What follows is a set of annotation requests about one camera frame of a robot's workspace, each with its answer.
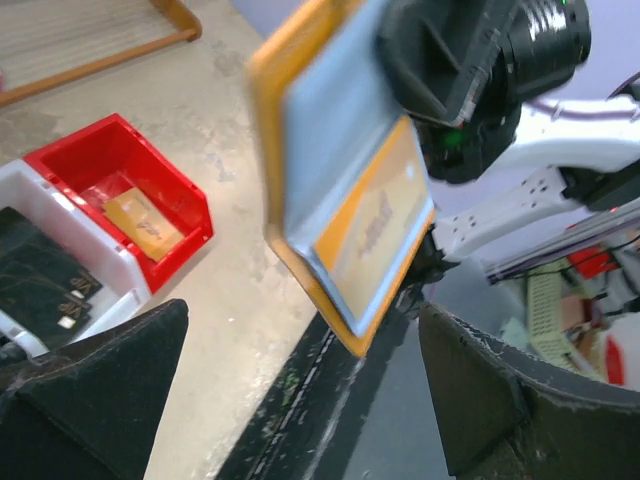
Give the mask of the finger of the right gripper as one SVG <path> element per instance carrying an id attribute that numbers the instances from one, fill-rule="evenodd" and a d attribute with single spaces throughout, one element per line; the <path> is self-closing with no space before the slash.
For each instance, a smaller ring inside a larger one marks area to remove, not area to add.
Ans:
<path id="1" fill-rule="evenodd" d="M 394 97 L 416 119 L 458 125 L 472 75 L 478 1 L 392 1 L 377 48 Z"/>

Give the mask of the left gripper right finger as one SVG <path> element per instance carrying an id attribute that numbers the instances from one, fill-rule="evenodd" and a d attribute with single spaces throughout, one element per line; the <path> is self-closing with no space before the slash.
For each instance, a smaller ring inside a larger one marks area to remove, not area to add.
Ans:
<path id="1" fill-rule="evenodd" d="M 419 338 L 457 479 L 639 477 L 639 394 L 551 365 L 434 305 Z"/>

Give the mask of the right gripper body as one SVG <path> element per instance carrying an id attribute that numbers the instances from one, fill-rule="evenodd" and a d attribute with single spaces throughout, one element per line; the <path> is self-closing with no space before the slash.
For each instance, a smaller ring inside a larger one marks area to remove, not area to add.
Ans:
<path id="1" fill-rule="evenodd" d="M 455 1 L 451 10 L 454 53 L 459 77 L 453 88 L 451 125 L 493 116 L 512 107 L 506 53 L 508 35 L 521 10 L 520 1 Z"/>

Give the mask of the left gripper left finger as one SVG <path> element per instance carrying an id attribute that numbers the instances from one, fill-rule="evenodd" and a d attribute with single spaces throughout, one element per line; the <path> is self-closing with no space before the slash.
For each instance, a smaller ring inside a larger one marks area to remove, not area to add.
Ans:
<path id="1" fill-rule="evenodd" d="M 141 479 L 188 329 L 169 300 L 1 370 L 4 479 Z"/>

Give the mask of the orange leather card holder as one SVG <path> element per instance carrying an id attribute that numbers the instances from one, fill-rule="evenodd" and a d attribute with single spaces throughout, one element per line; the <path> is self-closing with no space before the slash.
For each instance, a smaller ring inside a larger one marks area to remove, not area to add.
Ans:
<path id="1" fill-rule="evenodd" d="M 362 336 L 314 244 L 400 118 L 375 52 L 383 1 L 309 1 L 248 65 L 267 213 L 264 237 L 342 344 L 363 356 L 429 227 L 425 221 L 391 294 Z"/>

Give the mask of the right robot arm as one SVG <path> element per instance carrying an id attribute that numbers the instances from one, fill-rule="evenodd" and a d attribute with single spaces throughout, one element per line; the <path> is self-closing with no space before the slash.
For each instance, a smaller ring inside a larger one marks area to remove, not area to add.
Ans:
<path id="1" fill-rule="evenodd" d="M 503 196 L 431 226 L 406 283 L 438 281 L 538 220 L 637 199 L 638 99 L 542 100 L 588 59 L 585 2 L 393 1 L 376 48 L 432 179 L 461 185 L 489 170 L 534 170 Z"/>

